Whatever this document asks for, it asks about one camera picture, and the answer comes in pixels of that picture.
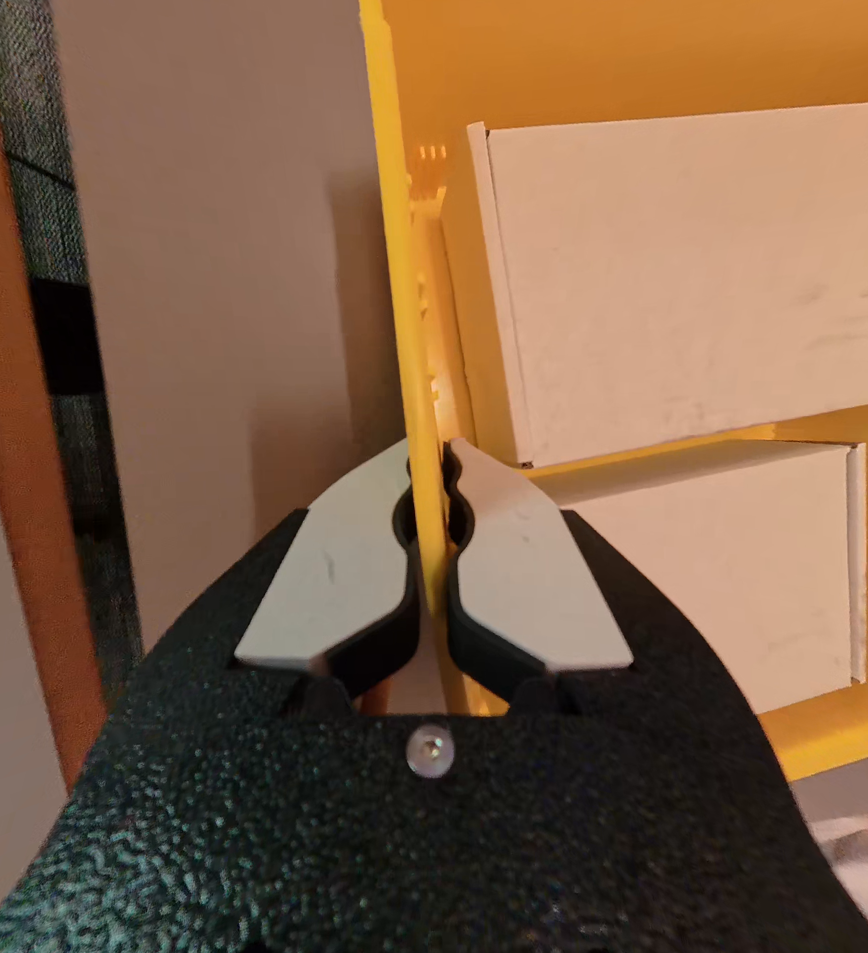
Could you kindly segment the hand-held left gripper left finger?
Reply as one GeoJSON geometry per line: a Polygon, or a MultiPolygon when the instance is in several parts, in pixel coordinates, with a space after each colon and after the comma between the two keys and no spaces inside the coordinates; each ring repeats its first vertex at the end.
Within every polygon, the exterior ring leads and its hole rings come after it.
{"type": "Polygon", "coordinates": [[[235,660],[331,677],[350,697],[362,696],[416,654],[419,565],[404,438],[305,510],[235,660]]]}

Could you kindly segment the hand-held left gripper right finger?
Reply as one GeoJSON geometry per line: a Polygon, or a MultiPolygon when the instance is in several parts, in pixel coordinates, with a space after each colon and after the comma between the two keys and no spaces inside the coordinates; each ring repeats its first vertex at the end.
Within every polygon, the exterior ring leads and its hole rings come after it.
{"type": "Polygon", "coordinates": [[[520,470],[463,437],[444,447],[455,550],[447,570],[452,661],[512,704],[528,682],[628,669],[631,649],[563,511],[520,470]]]}

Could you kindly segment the large yellow plastic bin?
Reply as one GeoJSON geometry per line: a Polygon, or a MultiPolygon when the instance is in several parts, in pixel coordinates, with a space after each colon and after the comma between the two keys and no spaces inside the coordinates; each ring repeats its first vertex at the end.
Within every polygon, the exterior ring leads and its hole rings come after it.
{"type": "MultiPolygon", "coordinates": [[[[868,101],[868,1],[360,2],[415,512],[451,712],[499,714],[446,647],[442,442],[472,435],[440,207],[468,123],[501,127],[868,101]]],[[[737,438],[867,444],[868,408],[737,438]]],[[[862,685],[762,718],[788,780],[868,758],[862,685]]]]}

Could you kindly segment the white cardboard box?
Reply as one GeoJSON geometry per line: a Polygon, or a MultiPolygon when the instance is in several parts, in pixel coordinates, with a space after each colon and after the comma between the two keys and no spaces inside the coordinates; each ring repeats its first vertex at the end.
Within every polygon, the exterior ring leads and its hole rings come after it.
{"type": "Polygon", "coordinates": [[[866,681],[866,457],[740,439],[534,482],[691,621],[763,714],[866,681]]]}
{"type": "Polygon", "coordinates": [[[505,463],[868,405],[868,102],[471,124],[441,220],[505,463]]]}

